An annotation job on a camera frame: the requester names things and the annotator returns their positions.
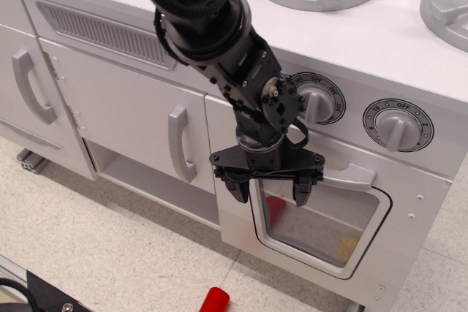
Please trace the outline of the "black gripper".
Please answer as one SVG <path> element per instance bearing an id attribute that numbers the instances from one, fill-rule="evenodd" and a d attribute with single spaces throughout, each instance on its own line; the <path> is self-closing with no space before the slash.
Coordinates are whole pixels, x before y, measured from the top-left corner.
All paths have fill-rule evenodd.
<path id="1" fill-rule="evenodd" d="M 210 155 L 216 176 L 238 202 L 248 202 L 252 178 L 294 178 L 296 205 L 302 207 L 308 202 L 314 182 L 322 179 L 325 157 L 305 149 L 309 131 L 302 123 L 294 126 L 304 135 L 297 143 L 288 139 L 286 129 L 278 132 L 265 123 L 250 127 L 239 124 L 235 130 L 238 144 Z"/>

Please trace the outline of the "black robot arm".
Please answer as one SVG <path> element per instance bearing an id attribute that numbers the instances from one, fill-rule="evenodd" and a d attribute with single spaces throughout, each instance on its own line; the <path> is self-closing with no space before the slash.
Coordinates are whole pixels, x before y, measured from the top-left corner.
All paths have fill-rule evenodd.
<path id="1" fill-rule="evenodd" d="M 237 145 L 213 153 L 214 174 L 239 201 L 251 179 L 291 180 L 297 206 L 323 177 L 323 156 L 287 138 L 305 99 L 252 26 L 246 0 L 151 0 L 154 28 L 167 53 L 216 85 L 232 105 Z"/>

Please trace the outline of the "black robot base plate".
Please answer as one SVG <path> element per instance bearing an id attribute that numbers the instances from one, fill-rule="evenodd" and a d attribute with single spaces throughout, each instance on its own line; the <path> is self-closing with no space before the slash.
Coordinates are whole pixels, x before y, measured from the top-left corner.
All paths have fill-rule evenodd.
<path id="1" fill-rule="evenodd" d="M 22 281 L 1 277 L 1 287 L 11 288 L 26 298 L 25 303 L 1 303 L 1 311 L 92 312 L 80 301 L 28 270 L 26 279 Z"/>

